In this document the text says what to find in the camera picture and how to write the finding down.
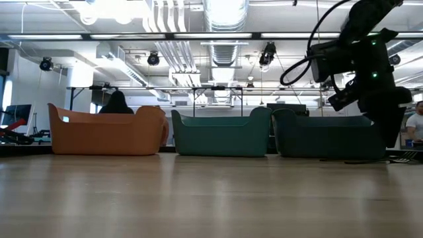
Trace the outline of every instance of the ceiling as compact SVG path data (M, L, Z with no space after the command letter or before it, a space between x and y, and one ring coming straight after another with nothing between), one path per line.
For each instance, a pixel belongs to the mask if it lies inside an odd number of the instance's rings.
M333 5L334 0L318 1L319 10L316 8L316 1L299 1L302 5L296 7L291 6L292 0L289 1L262 1L250 0L248 9L248 17L245 25L245 31L248 32L310 32L317 22L328 9ZM36 5L27 5L22 15L23 3L1 3L0 2L0 34L21 33L23 16L23 32L24 33L117 33L117 32L144 32L142 27L142 16L135 18L129 24L119 24L114 19L99 19L90 26L85 26L79 20L77 11L66 11L65 15L62 11L52 10L56 7L48 1L39 0ZM63 9L71 9L70 3L58 4ZM191 32L205 31L204 12L198 11L201 8L201 0L185 0L185 23L187 30ZM385 17L375 28L389 28L398 31L415 31L413 28L423 22L423 4L419 1L404 1L404 5L393 9L390 14ZM333 11L324 21L320 28L322 32L339 32L348 9L337 9ZM279 77L284 70L295 62L300 60L306 49L306 40L279 40L275 41L277 48L277 57L272 62L270 70L262 73L257 56L264 49L265 41L245 41L246 46L241 47L237 65L242 68L236 69L235 80L238 84L245 86L248 76L253 76L254 85L256 87L279 87ZM100 42L23 42L22 47L26 52L37 52L38 50L73 50L78 54L92 60L95 64L104 65L103 59L96 59L95 50ZM126 52L126 61L132 64L140 73L150 78L152 84L160 86L170 86L168 80L169 66L165 60L161 60L157 66L148 66L147 57L150 51L157 48L154 42L113 42L113 46L121 46ZM208 56L207 46L201 46L199 41L190 42L192 54L196 65L201 72L200 80L202 84L210 80L210 57ZM423 69L421 65L423 61L423 43L418 43L399 53L402 62L395 71L395 79L407 79L411 75L416 77L413 80L405 80L402 86L420 87L423 83ZM288 80L293 79L302 67L288 75ZM116 84L130 83L130 78L118 69L105 67L102 71L97 72L95 80L109 81ZM342 76L338 75L338 82L341 83ZM313 78L308 72L302 80L294 85L294 87L311 87Z

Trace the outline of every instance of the person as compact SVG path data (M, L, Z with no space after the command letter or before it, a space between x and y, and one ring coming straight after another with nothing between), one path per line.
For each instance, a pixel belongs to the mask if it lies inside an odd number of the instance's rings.
M114 91L106 106L103 106L98 112L102 113L120 113L120 114L133 114L133 110L126 104L125 95L121 91Z
M423 101L417 102L416 114L407 120L406 127L410 139L423 142Z

